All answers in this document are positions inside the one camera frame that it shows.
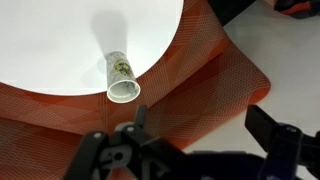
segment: paper cup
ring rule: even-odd
[[[107,61],[107,96],[115,103],[127,103],[140,94],[140,85],[132,72],[127,57],[122,52],[112,52]]]

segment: white tabletop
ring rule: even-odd
[[[0,82],[44,94],[106,91],[104,55],[136,77],[170,45],[183,0],[0,0]]]
[[[259,0],[225,26],[231,40],[270,79],[258,105],[278,122],[320,130],[320,17],[296,20]],[[244,127],[245,112],[186,149],[241,150],[265,156]],[[298,176],[313,180],[305,168]]]

